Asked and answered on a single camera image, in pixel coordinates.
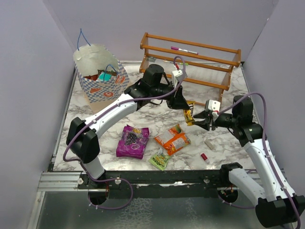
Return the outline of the red chip bag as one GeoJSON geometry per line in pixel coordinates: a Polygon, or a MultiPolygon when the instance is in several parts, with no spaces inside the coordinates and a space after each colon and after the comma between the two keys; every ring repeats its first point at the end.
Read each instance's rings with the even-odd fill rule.
{"type": "Polygon", "coordinates": [[[85,76],[84,78],[96,81],[99,78],[99,75],[98,74],[96,74],[96,75],[89,75],[89,76],[85,76]]]}

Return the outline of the checkered paper bag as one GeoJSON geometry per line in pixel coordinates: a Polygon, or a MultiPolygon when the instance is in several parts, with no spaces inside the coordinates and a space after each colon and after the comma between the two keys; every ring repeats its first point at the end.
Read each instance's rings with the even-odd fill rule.
{"type": "Polygon", "coordinates": [[[131,85],[121,62],[101,44],[87,42],[73,54],[75,71],[93,113],[104,109],[131,85]]]}

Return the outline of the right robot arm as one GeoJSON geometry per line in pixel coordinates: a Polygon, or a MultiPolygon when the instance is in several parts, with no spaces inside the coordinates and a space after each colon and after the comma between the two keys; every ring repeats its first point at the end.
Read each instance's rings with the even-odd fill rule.
{"type": "Polygon", "coordinates": [[[219,181],[225,186],[237,186],[251,201],[256,216],[265,228],[297,223],[305,209],[305,197],[296,194],[289,185],[273,155],[265,133],[265,125],[253,121],[254,105],[250,94],[234,97],[230,114],[220,110],[220,102],[207,100],[205,109],[194,122],[207,131],[223,127],[232,130],[241,147],[250,156],[261,183],[254,181],[239,163],[221,166],[219,181]]]}

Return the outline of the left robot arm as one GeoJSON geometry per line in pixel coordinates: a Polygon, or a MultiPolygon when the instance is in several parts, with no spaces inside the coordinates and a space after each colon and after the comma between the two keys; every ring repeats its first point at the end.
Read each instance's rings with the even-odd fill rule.
{"type": "Polygon", "coordinates": [[[172,80],[162,83],[161,79],[166,77],[163,67],[150,64],[143,77],[127,87],[115,102],[84,120],[78,117],[72,120],[66,140],[67,149],[76,155],[75,160],[80,161],[90,175],[89,183],[94,188],[105,184],[105,170],[98,159],[99,139],[110,127],[153,100],[165,100],[168,108],[173,110],[189,108],[181,85],[187,77],[185,69],[174,70],[172,80]]]}

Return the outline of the teal snack bag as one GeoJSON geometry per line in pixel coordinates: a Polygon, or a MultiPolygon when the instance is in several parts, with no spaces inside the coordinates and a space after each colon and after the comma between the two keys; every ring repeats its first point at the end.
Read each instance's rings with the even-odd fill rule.
{"type": "Polygon", "coordinates": [[[100,75],[99,78],[97,79],[97,81],[99,82],[106,82],[109,81],[111,79],[111,75],[100,75]]]}

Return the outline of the yellow M&M's candy bag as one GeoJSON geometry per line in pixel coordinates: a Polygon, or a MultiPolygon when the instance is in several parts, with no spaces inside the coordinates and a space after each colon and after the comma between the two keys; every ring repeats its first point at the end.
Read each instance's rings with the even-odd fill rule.
{"type": "Polygon", "coordinates": [[[184,115],[187,126],[192,126],[193,123],[195,122],[195,120],[193,118],[193,110],[194,110],[195,101],[187,101],[187,103],[189,105],[189,109],[183,110],[183,115],[184,115]]]}

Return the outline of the brown sea salt snack bag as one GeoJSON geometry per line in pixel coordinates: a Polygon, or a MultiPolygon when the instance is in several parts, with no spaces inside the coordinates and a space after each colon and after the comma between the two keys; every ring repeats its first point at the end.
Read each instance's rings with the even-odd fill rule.
{"type": "Polygon", "coordinates": [[[100,75],[111,75],[111,76],[116,76],[118,73],[116,71],[105,71],[105,70],[98,70],[98,76],[100,75]]]}

